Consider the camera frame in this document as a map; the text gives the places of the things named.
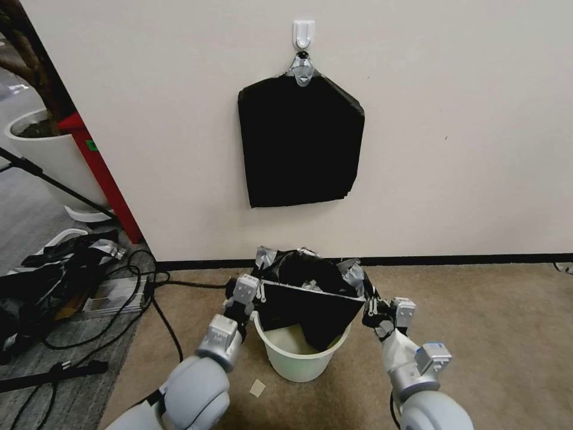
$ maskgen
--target crumpled black bag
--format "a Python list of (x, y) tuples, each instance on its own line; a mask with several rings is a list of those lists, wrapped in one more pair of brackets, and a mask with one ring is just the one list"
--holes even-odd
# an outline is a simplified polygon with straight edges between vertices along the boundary
[(264, 283), (266, 301), (255, 301), (263, 330), (299, 324), (310, 346), (317, 351), (328, 349), (374, 291), (364, 273), (359, 294), (343, 278), (342, 272), (350, 267), (344, 263), (335, 265), (305, 248), (260, 247), (251, 275)]
[(239, 93), (251, 207), (344, 198), (358, 172), (364, 128), (360, 103), (323, 75), (299, 87), (292, 76)]
[(0, 364), (46, 335), (71, 298), (106, 278), (109, 265), (125, 252), (117, 242), (117, 231), (72, 238), (23, 262), (38, 268), (0, 277)]

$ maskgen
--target green label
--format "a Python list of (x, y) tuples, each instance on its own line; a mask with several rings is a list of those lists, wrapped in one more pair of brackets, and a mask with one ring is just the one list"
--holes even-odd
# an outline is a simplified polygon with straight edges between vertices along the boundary
[(85, 144), (88, 146), (88, 149), (89, 149), (90, 151), (97, 152), (97, 146), (96, 146), (96, 144), (94, 143), (93, 140), (86, 140), (86, 141), (85, 141)]

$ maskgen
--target tree trunk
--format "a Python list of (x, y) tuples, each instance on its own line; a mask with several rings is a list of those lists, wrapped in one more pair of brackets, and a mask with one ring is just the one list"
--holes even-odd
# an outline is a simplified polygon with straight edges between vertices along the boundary
[(14, 68), (7, 69), (16, 71), (36, 89), (48, 109), (53, 130), (57, 130), (55, 124), (75, 112), (73, 101), (19, 0), (2, 0), (0, 10), (10, 20), (0, 25), (0, 32), (10, 40), (29, 70), (20, 74)]

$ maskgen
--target wall hook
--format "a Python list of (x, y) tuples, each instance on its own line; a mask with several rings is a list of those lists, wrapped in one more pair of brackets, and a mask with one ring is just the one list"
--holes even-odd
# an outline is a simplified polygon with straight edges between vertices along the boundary
[(292, 23), (292, 43), (298, 51), (308, 49), (315, 38), (315, 22), (296, 20)]

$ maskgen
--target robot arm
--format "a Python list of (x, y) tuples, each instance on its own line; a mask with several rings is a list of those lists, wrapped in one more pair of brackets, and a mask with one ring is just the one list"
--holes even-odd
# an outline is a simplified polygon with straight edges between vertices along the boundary
[[(211, 428), (229, 406), (227, 373), (233, 370), (246, 336), (257, 289), (257, 278), (242, 275), (227, 295), (231, 297), (225, 302), (224, 314), (211, 320), (195, 355), (181, 362), (159, 389), (127, 410), (108, 430), (165, 430), (164, 414), (177, 429)], [(473, 430), (466, 411), (438, 391), (438, 375), (452, 358), (445, 345), (418, 347), (406, 336), (415, 309), (409, 299), (395, 297), (386, 302), (374, 290), (362, 318), (382, 343), (384, 369), (392, 383), (391, 404), (395, 400), (402, 415), (400, 427)]]
[(416, 305), (407, 298), (395, 297), (388, 303), (374, 291), (362, 318), (382, 343), (384, 369), (392, 383), (390, 407), (393, 417), (394, 403), (402, 415), (396, 426), (403, 430), (473, 430), (465, 409), (438, 391), (438, 375), (452, 359), (445, 345), (418, 346), (406, 336), (415, 310)]
[(229, 406), (227, 373), (233, 370), (245, 339), (257, 287), (257, 278), (242, 275), (225, 302), (224, 314), (213, 317), (195, 355), (179, 363), (161, 387), (108, 430), (164, 430), (164, 414), (177, 429), (211, 428)]

